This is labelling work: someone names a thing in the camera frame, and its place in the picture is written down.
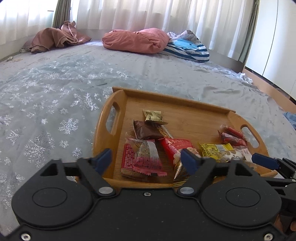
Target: brown blanket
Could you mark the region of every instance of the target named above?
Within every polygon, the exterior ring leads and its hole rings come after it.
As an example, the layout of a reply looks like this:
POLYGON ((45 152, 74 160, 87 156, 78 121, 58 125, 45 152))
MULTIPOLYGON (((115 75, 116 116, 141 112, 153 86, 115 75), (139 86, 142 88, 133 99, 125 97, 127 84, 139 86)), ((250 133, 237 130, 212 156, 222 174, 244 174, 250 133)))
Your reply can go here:
POLYGON ((91 40, 87 35, 77 32, 75 21, 65 21, 61 29, 46 28, 39 31, 33 39, 31 53, 46 52, 54 48, 63 48, 65 45, 79 45, 91 40))

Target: wooden tray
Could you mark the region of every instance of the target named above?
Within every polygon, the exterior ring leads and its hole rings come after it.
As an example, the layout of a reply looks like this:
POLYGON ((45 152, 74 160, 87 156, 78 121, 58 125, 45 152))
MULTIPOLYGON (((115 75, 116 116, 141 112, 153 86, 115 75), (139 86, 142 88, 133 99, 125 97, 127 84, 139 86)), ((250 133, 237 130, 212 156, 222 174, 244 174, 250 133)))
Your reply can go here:
MULTIPOLYGON (((168 122, 166 128, 169 133, 174 138, 190 140, 198 150, 198 143, 221 143, 217 130, 220 125, 227 124, 239 131, 243 127, 248 127, 259 143, 258 148, 248 143, 250 152, 268 155, 266 146, 257 131, 235 111, 158 93, 113 87, 113 94, 106 101, 96 127, 93 154, 96 156, 105 148, 112 150, 113 160, 103 177, 114 187, 167 188, 173 186, 173 169, 159 143, 156 143, 156 147, 163 169, 168 173, 166 177, 149 177, 149 182, 143 183, 121 175, 126 132, 134 136, 132 122, 133 119, 144 120, 143 109, 161 111, 163 120, 168 122), (109 133, 106 122, 112 106, 116 110, 116 116, 109 133)), ((271 172, 261 166, 257 166, 256 171, 269 177, 277 174, 276 171, 271 172)))

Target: pink pillow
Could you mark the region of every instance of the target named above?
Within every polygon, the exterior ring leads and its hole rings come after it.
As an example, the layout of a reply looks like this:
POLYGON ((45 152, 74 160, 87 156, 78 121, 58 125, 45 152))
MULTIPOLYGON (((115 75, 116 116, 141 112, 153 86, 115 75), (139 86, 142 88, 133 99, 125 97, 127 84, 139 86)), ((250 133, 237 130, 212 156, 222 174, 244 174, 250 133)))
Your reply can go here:
POLYGON ((135 53, 159 53, 168 44, 168 35, 157 28, 143 29, 139 32, 113 30, 102 38, 107 49, 135 53))

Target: yellow snack packet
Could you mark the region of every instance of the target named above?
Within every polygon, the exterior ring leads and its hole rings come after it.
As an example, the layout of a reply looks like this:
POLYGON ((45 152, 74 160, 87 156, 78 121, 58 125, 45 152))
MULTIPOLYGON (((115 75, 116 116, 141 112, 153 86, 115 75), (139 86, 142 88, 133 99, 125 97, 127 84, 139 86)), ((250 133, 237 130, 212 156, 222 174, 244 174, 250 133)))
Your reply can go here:
POLYGON ((228 144, 200 144, 202 156, 214 158, 217 162, 222 157, 221 153, 224 151, 233 150, 232 146, 228 144))
POLYGON ((163 121, 163 116, 161 115, 161 111, 155 110, 144 110, 143 113, 145 115, 145 121, 151 121, 153 123, 157 123, 160 125, 166 125, 167 122, 163 121))

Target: barcode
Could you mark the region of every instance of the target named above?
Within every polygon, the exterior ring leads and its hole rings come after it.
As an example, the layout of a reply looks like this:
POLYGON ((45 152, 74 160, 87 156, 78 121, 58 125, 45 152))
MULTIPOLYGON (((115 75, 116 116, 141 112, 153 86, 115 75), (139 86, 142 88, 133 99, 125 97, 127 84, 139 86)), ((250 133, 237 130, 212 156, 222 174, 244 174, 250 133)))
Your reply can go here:
POLYGON ((216 147, 218 148, 219 152, 226 151, 224 146, 222 146, 222 145, 216 145, 216 147))

